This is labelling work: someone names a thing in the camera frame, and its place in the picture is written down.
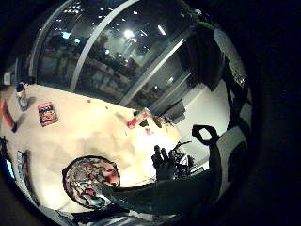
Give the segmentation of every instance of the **wall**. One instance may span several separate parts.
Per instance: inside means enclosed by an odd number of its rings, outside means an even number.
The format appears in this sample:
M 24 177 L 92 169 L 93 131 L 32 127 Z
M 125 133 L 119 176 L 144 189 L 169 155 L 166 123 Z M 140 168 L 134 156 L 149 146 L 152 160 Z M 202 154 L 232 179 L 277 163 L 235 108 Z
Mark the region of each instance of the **wall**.
M 230 118 L 226 84 L 220 82 L 214 92 L 210 92 L 207 87 L 197 86 L 184 97 L 183 103 L 186 119 L 176 124 L 176 127 L 182 135 L 182 142 L 191 140 L 192 143 L 183 145 L 182 150 L 191 154 L 196 162 L 208 161 L 208 147 L 192 137 L 191 130 L 194 124 L 206 124 L 213 126 L 218 135 L 226 132 Z

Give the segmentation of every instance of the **large glass window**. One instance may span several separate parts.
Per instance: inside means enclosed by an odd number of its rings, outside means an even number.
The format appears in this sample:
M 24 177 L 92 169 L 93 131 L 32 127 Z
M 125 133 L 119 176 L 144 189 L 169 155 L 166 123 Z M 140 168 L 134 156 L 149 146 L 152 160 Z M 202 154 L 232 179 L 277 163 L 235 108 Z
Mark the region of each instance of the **large glass window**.
M 95 27 L 126 0 L 74 1 L 55 20 L 43 45 L 38 83 L 68 90 L 74 69 Z
M 156 105 L 162 105 L 167 95 L 180 98 L 178 89 L 188 79 L 189 70 L 189 54 L 184 44 L 136 94 L 129 106 L 136 109 L 152 106 L 154 110 Z
M 92 46 L 75 91 L 118 104 L 189 25 L 191 17 L 174 1 L 139 1 L 131 5 L 106 27 Z M 173 75 L 181 76 L 180 70 Z

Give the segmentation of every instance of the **ceiling light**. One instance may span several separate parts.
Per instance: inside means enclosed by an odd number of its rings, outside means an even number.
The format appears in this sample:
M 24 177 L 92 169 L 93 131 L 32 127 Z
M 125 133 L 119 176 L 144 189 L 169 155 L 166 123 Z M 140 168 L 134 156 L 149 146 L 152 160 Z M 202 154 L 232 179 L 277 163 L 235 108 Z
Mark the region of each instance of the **ceiling light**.
M 62 32 L 62 34 L 63 34 L 63 38 L 65 40 L 67 40 L 69 38 L 69 36 L 71 35 L 71 33 L 68 33 L 68 32 Z
M 165 30 L 160 25 L 158 25 L 158 28 L 159 28 L 162 35 L 166 35 Z
M 143 30 L 140 30 L 140 31 L 143 33 L 143 35 L 148 36 L 148 34 L 145 33 Z
M 135 36 L 134 33 L 133 33 L 133 31 L 131 31 L 131 30 L 125 30 L 123 32 L 123 35 L 127 39 L 133 38 Z

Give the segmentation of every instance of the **red object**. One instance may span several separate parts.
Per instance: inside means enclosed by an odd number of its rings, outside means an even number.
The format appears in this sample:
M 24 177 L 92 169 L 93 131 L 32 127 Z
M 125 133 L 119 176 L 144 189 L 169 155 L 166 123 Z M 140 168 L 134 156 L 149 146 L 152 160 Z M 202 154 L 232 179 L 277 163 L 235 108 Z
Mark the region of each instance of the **red object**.
M 131 121 L 127 123 L 129 129 L 134 129 L 137 123 L 141 123 L 143 120 L 151 116 L 151 112 L 145 107 L 140 111 Z
M 137 124 L 137 119 L 136 118 L 133 118 L 132 120 L 130 120 L 127 123 L 129 129 L 134 129 L 136 124 Z
M 15 133 L 17 131 L 17 123 L 12 119 L 10 112 L 8 110 L 8 104 L 7 100 L 4 99 L 4 101 L 1 103 L 1 112 L 3 114 L 3 118 L 8 126 L 8 128 Z
M 151 135 L 151 130 L 149 128 L 146 128 L 145 132 L 147 133 L 147 135 L 149 135 L 149 136 Z

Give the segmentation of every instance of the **bottle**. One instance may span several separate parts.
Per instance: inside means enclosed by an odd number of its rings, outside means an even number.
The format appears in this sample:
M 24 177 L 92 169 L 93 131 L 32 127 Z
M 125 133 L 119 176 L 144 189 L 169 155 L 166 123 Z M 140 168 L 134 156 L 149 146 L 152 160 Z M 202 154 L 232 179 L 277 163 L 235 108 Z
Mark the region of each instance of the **bottle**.
M 26 111 L 27 107 L 28 107 L 28 101 L 26 98 L 26 92 L 25 92 L 25 88 L 24 85 L 22 83 L 19 83 L 16 87 L 16 92 L 17 92 L 17 100 L 18 100 L 18 104 L 19 104 L 19 108 L 22 111 Z

